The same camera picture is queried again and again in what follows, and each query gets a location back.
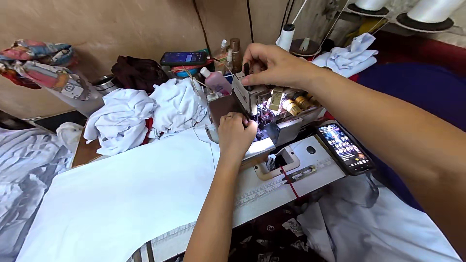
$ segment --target sewing machine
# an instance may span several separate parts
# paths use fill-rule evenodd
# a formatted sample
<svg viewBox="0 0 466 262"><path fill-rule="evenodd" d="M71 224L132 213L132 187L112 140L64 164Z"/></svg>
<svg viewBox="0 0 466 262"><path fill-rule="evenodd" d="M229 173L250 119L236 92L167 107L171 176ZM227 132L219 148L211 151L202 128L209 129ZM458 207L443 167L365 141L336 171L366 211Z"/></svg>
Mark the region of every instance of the sewing machine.
<svg viewBox="0 0 466 262"><path fill-rule="evenodd" d="M216 127L220 117L231 111L243 113L258 123L256 138L243 158L241 169L254 166L257 176L261 180L268 180L283 172L279 168L270 170L265 165L270 152L296 139L305 125L319 118L323 108L316 103L312 104L301 90L266 85L245 87L241 84L243 77L242 72L235 74L232 94L209 103L210 114ZM296 101L296 104L285 108L283 105L289 100ZM290 146L283 147L276 156L282 160L285 172L301 165Z"/></svg>

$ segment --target hand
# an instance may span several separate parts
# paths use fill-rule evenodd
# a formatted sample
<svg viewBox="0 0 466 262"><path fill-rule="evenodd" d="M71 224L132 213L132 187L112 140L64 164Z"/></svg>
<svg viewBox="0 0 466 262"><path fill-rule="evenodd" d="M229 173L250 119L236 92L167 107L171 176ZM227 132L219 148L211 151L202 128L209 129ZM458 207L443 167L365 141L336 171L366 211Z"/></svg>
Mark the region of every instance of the hand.
<svg viewBox="0 0 466 262"><path fill-rule="evenodd" d="M248 121L243 114L229 112L220 118L220 154L241 161L257 132L257 123Z"/></svg>
<svg viewBox="0 0 466 262"><path fill-rule="evenodd" d="M252 43L247 46L243 64L249 63L252 73L241 81L243 85L273 84L302 89L306 76L320 67L297 58L276 45Z"/></svg>

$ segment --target blue cloth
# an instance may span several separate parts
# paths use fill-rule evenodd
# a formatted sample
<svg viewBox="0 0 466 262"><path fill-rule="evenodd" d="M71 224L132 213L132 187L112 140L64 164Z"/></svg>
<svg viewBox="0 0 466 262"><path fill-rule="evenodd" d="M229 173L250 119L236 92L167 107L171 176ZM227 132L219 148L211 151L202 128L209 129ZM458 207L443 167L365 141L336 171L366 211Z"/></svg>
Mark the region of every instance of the blue cloth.
<svg viewBox="0 0 466 262"><path fill-rule="evenodd" d="M443 67L416 62L374 65L361 72L357 82L407 101L466 131L466 79ZM372 153L368 154L394 193L423 211L400 177Z"/></svg>

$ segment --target red thread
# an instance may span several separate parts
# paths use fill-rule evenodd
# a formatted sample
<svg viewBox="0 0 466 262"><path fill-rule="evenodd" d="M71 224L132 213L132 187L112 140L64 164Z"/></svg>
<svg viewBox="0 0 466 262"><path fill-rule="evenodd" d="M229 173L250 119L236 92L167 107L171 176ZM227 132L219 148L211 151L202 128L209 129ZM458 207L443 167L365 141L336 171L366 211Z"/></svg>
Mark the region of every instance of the red thread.
<svg viewBox="0 0 466 262"><path fill-rule="evenodd" d="M295 193L296 198L298 199L298 198L299 198L298 193L296 193L296 190L295 190L295 188L293 187L293 184L292 184L292 182L291 182L290 177L288 177L287 173L285 172L285 169L283 169L282 166L280 166L280 168L281 168L283 174L285 174L285 178L288 180L288 183L290 183L290 187L291 187L291 189L293 190L293 193Z"/></svg>

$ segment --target phone screen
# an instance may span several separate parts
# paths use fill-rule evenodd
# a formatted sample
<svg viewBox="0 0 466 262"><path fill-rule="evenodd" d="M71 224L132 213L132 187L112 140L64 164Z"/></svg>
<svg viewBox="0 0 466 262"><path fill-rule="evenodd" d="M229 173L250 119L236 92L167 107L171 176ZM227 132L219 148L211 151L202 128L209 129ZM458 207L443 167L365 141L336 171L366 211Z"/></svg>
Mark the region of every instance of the phone screen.
<svg viewBox="0 0 466 262"><path fill-rule="evenodd" d="M202 52L167 52L162 62L197 62L201 61Z"/></svg>
<svg viewBox="0 0 466 262"><path fill-rule="evenodd" d="M350 170L360 172L373 168L373 164L369 161L369 158L364 155L361 149L354 145L338 125L329 124L319 127L319 132Z"/></svg>

